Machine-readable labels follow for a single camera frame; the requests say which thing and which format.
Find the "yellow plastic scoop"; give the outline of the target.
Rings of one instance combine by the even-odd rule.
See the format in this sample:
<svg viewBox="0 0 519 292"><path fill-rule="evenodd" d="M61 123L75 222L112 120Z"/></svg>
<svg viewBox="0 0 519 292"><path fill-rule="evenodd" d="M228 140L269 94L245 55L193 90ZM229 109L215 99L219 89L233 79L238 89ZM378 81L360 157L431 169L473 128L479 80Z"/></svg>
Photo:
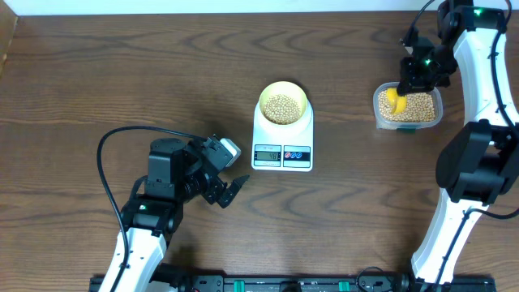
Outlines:
<svg viewBox="0 0 519 292"><path fill-rule="evenodd" d="M388 103L391 105L391 114L402 114L407 107L407 97L400 96L395 88L389 88L386 94Z"/></svg>

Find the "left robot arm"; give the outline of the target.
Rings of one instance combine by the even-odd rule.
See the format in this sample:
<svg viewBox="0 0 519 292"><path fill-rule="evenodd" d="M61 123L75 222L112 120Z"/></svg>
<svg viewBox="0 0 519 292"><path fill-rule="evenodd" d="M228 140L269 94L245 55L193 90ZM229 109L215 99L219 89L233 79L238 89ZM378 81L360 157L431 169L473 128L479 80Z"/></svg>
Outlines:
<svg viewBox="0 0 519 292"><path fill-rule="evenodd" d="M136 180L122 208L122 230L100 289L146 290L183 219L184 204L201 195L209 204L226 208L247 181L246 175L231 183L218 176L240 154L226 138L153 141L148 173Z"/></svg>

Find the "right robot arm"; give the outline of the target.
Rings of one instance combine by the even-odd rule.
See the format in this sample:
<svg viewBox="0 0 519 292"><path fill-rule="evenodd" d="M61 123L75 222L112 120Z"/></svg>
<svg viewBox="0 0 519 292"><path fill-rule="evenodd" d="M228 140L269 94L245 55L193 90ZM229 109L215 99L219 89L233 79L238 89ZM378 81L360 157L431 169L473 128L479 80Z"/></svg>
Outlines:
<svg viewBox="0 0 519 292"><path fill-rule="evenodd" d="M411 25L401 39L409 55L401 60L397 93L431 92L448 87L460 72L465 121L442 150L435 180L440 198L426 236L411 257L412 273L403 291L467 291L484 282L461 284L454 266L471 230L482 216L508 220L517 212L494 214L488 208L518 177L518 112L505 64L508 8L447 0L437 9L439 45L420 37Z"/></svg>

